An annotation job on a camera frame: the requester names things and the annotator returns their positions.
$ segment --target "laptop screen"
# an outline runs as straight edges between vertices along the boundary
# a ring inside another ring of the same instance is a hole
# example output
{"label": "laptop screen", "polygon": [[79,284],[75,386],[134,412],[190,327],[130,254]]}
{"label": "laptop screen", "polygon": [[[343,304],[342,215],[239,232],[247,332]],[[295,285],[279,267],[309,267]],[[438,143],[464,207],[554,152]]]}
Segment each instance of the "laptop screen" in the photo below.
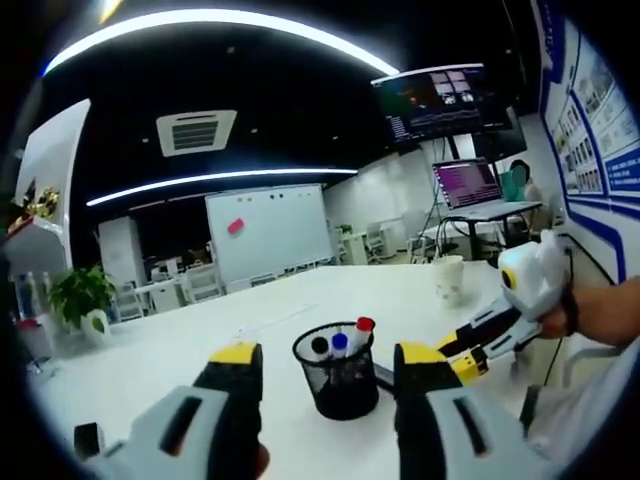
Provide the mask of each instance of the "laptop screen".
{"label": "laptop screen", "polygon": [[499,200],[500,187],[484,160],[458,160],[433,166],[449,208]]}

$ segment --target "whiteboard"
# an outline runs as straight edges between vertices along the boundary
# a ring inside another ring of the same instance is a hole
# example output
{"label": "whiteboard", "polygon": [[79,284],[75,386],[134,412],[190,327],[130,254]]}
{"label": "whiteboard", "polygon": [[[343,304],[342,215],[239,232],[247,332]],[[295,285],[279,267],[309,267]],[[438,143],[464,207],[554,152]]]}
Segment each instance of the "whiteboard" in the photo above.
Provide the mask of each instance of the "whiteboard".
{"label": "whiteboard", "polygon": [[[244,190],[205,201],[225,285],[333,256],[319,185]],[[229,233],[238,219],[244,226]]]}

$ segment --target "blue marker cap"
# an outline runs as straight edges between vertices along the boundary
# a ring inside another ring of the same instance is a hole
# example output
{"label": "blue marker cap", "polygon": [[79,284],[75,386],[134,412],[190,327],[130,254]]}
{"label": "blue marker cap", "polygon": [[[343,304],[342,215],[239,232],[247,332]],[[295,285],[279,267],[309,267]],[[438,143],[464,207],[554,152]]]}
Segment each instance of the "blue marker cap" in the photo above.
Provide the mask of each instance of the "blue marker cap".
{"label": "blue marker cap", "polygon": [[349,343],[349,337],[344,333],[336,333],[331,337],[331,346],[334,350],[346,350],[347,343]]}

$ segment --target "blue-white wall display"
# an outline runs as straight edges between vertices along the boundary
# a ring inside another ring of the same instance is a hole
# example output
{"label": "blue-white wall display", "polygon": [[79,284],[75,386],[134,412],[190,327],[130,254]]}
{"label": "blue-white wall display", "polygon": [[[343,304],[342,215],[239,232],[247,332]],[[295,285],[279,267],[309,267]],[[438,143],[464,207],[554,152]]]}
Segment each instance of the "blue-white wall display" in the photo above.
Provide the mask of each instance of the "blue-white wall display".
{"label": "blue-white wall display", "polygon": [[604,59],[575,26],[546,0],[534,0],[534,6],[545,39],[540,116],[561,177],[567,228],[611,277],[623,281],[640,273],[640,255],[633,255],[640,239],[634,112]]}

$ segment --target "red marker cap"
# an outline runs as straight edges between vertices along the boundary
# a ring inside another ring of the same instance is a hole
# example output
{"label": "red marker cap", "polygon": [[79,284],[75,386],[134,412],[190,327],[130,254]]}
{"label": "red marker cap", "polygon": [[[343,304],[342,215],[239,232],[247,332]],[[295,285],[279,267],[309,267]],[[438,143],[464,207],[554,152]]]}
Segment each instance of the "red marker cap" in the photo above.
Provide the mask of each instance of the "red marker cap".
{"label": "red marker cap", "polygon": [[361,332],[373,332],[375,326],[376,322],[373,321],[373,318],[369,317],[360,317],[356,322],[356,329]]}

